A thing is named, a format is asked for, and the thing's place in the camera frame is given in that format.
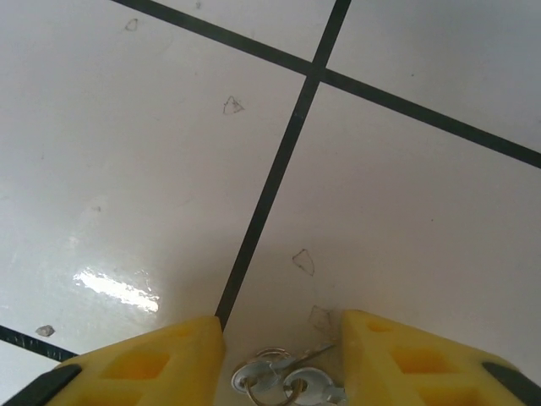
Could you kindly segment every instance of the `tile grout line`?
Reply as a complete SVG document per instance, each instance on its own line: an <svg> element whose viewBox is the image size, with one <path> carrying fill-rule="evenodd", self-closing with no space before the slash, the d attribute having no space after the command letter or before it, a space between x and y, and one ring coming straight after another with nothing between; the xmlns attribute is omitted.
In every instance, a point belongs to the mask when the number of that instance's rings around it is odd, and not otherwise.
<svg viewBox="0 0 541 406"><path fill-rule="evenodd" d="M72 353L67 349L46 343L37 338L27 336L22 332L16 332L15 330L4 326L0 326L0 340L13 344L16 347L31 351L32 353L43 355L49 359L54 359L58 362L64 362L66 359L77 356L77 354Z"/></svg>
<svg viewBox="0 0 541 406"><path fill-rule="evenodd" d="M462 121L441 114L427 107L423 107L389 92L383 91L359 80L349 78L326 69L321 82L326 85L345 91L351 95L361 97L378 106L386 107L431 127L442 129L447 133L484 146L494 152L499 152L509 158L532 165L541 169L541 152L531 150L526 146L501 138L482 129L473 127Z"/></svg>
<svg viewBox="0 0 541 406"><path fill-rule="evenodd" d="M241 36L236 32L226 30L218 25L213 25L192 15L183 13L152 0L111 0L125 7L147 14L161 21L176 25L179 28L194 32L205 38L220 42L223 45L232 47L241 52L261 58L269 63L274 63L285 69L292 70L299 74L307 75L314 70L314 61L311 63L290 53L270 47ZM329 69L321 72L320 81L326 85L340 89L364 100L373 102L379 106L387 107L394 112L404 114L409 118L426 123L430 126L442 129L450 134L456 135L474 144L484 146L492 151L499 152L505 156L517 159L528 165L541 168L541 152L537 152L524 145L491 134L488 131L477 129L472 125L464 123L445 114L436 112L427 107L418 105L389 92L383 91L359 80L355 80L343 74L338 74Z"/></svg>
<svg viewBox="0 0 541 406"><path fill-rule="evenodd" d="M351 0L336 0L216 309L225 329Z"/></svg>
<svg viewBox="0 0 541 406"><path fill-rule="evenodd" d="M299 74L306 75L311 69L312 63L305 59L152 0L111 1Z"/></svg>

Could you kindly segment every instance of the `white tile floor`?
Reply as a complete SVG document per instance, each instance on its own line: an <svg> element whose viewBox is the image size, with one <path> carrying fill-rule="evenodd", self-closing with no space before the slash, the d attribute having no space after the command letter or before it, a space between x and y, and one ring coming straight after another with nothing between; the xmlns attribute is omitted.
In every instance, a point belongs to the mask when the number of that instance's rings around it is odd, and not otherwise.
<svg viewBox="0 0 541 406"><path fill-rule="evenodd" d="M54 368L58 362L0 341L0 403L9 400L21 387Z"/></svg>
<svg viewBox="0 0 541 406"><path fill-rule="evenodd" d="M541 151L541 3L353 1L328 67Z"/></svg>
<svg viewBox="0 0 541 406"><path fill-rule="evenodd" d="M484 348L541 381L540 206L538 169L322 85L227 325L254 346L231 357L313 345L317 305Z"/></svg>
<svg viewBox="0 0 541 406"><path fill-rule="evenodd" d="M163 3L308 60L333 4ZM537 5L471 10L460 30L459 6L440 6L354 2L329 67L541 151ZM107 0L5 11L0 325L51 324L48 342L80 353L213 314L303 76ZM540 206L535 167L320 85L227 325L216 406L249 404L228 386L246 355L322 339L314 305L541 381Z"/></svg>
<svg viewBox="0 0 541 406"><path fill-rule="evenodd" d="M106 0L13 11L0 323L79 353L213 314L303 77Z"/></svg>
<svg viewBox="0 0 541 406"><path fill-rule="evenodd" d="M307 60L314 57L334 5L331 0L158 2Z"/></svg>

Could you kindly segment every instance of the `key ring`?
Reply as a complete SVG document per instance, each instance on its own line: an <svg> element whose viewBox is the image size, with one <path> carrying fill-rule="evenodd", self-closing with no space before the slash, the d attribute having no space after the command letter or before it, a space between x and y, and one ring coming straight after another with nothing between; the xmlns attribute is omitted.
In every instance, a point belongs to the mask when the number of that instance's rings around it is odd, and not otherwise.
<svg viewBox="0 0 541 406"><path fill-rule="evenodd" d="M295 403L295 401L298 399L300 394L303 392L303 383L301 382L301 380L296 380L296 381L298 381L298 385L295 385L292 394L289 396L289 398L287 398L286 400L280 403L268 404L268 403L263 403L259 399L257 399L255 395L252 393L252 386L255 385L257 381L246 382L246 393L248 394L248 397L250 398L250 400L254 402L256 406L290 406Z"/></svg>

